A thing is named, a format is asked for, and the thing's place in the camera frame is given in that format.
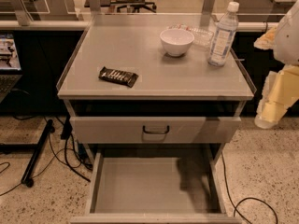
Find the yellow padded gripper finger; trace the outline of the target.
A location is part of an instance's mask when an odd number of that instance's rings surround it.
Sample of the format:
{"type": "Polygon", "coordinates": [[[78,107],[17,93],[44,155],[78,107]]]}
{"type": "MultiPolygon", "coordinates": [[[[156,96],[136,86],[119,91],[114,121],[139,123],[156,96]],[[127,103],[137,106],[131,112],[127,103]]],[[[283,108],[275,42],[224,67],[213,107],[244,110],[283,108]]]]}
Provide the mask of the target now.
{"type": "Polygon", "coordinates": [[[270,71],[263,85],[255,125],[262,129],[274,127],[298,100],[299,66],[285,65],[279,72],[270,71]]]}
{"type": "Polygon", "coordinates": [[[272,27],[269,29],[265,34],[260,36],[256,39],[256,41],[253,43],[253,46],[257,49],[272,49],[275,44],[275,36],[276,36],[276,27],[272,27]]]}

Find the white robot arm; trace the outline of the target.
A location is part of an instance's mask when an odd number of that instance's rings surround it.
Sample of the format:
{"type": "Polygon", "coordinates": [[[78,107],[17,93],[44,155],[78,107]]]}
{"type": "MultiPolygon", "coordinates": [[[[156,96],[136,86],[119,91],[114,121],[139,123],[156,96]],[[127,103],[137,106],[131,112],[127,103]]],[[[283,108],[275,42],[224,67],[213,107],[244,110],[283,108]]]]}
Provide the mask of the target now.
{"type": "Polygon", "coordinates": [[[280,20],[254,42],[258,49],[271,49],[274,58],[284,64],[265,79],[255,117],[255,125],[270,129],[299,100],[299,1],[280,20]]]}

